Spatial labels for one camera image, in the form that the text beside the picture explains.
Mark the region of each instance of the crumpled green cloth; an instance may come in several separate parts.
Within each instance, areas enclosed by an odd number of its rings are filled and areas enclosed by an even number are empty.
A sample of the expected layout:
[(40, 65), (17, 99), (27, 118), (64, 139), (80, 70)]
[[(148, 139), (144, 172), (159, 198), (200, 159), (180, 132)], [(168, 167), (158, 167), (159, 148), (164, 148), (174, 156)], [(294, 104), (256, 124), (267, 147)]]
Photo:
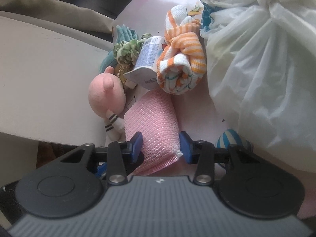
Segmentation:
[[(125, 25), (116, 26), (116, 32), (117, 32), (118, 36), (116, 38), (115, 43), (119, 43), (121, 41), (129, 42), (130, 40), (133, 40), (133, 39), (137, 40), (138, 39), (136, 31), (134, 29), (126, 27)], [(100, 65), (100, 73), (103, 73), (104, 70), (108, 66), (112, 66), (113, 68), (115, 68), (117, 63), (118, 62), (114, 57), (113, 51), (110, 51)]]
[(117, 62), (124, 67), (135, 65), (144, 42), (150, 37), (151, 34), (146, 33), (142, 35), (141, 40), (133, 39), (115, 44), (113, 54)]

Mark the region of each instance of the white plastic bag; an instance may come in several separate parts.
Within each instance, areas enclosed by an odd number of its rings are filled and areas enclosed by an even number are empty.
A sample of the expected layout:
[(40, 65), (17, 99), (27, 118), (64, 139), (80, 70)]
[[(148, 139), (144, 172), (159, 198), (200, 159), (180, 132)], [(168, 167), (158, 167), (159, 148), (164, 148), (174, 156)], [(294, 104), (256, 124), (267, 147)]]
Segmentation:
[(316, 172), (316, 0), (217, 2), (232, 2), (206, 33), (217, 111), (254, 147)]

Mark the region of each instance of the small carton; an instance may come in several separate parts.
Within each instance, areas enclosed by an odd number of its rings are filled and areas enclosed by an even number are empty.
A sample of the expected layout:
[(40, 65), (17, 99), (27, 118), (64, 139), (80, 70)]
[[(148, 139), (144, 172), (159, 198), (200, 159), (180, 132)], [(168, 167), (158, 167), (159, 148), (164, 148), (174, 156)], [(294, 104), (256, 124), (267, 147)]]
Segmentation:
[(134, 68), (124, 77), (148, 90), (153, 90), (157, 83), (157, 60), (165, 47), (164, 37), (150, 37), (146, 40)]

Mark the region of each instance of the white tabletop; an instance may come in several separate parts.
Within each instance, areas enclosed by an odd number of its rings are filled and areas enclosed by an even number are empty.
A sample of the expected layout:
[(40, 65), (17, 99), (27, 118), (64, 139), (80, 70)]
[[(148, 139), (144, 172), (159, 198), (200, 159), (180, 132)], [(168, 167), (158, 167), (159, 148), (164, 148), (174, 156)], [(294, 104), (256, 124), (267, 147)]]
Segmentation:
[[(185, 5), (188, 11), (190, 11), (194, 8), (197, 1), (199, 0), (132, 0), (114, 23), (115, 25), (125, 24), (135, 29), (139, 36), (146, 32), (152, 35), (164, 36), (165, 17), (168, 10), (180, 4)], [(145, 93), (142, 87), (138, 86), (137, 88), (135, 91), (136, 100), (141, 97), (142, 93)], [(132, 93), (127, 96), (128, 102), (132, 100), (133, 95)], [(192, 91), (183, 95), (173, 95), (172, 100), (180, 131), (187, 131), (193, 140), (203, 139), (214, 143), (228, 128), (226, 122), (222, 122), (222, 118), (215, 110), (214, 104), (208, 94), (206, 76), (203, 77), (203, 80)], [(306, 196), (298, 216), (305, 218), (315, 215), (316, 174), (295, 170), (264, 151), (255, 150), (255, 152), (277, 166), (291, 172), (301, 180), (306, 189)], [(187, 165), (182, 158), (154, 175), (190, 175), (192, 177), (195, 168), (195, 165)], [(223, 170), (215, 165), (215, 177), (220, 178), (223, 174)]]

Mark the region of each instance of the metal screw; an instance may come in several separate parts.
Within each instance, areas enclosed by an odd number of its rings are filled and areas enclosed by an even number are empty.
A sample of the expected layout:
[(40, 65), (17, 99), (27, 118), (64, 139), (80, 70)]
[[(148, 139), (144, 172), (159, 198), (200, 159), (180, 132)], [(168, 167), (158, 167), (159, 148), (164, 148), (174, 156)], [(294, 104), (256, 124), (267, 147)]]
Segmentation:
[(197, 176), (197, 181), (199, 183), (209, 183), (212, 178), (209, 175), (199, 175)]
[(112, 183), (121, 183), (125, 180), (125, 177), (123, 177), (122, 175), (111, 175), (109, 180)]

